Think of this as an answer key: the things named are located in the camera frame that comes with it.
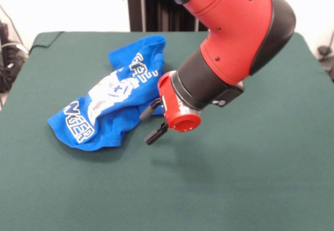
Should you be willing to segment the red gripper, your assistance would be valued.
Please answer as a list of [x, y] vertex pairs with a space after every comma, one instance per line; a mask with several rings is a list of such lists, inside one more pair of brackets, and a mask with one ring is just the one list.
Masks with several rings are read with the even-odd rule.
[[174, 91], [172, 75], [175, 73], [175, 70], [169, 71], [159, 79], [160, 98], [153, 100], [139, 116], [140, 120], [147, 120], [162, 103], [166, 122], [163, 122], [158, 129], [153, 130], [144, 138], [147, 145], [152, 145], [161, 138], [168, 128], [178, 132], [187, 132], [194, 130], [201, 124], [201, 111], [188, 107]]

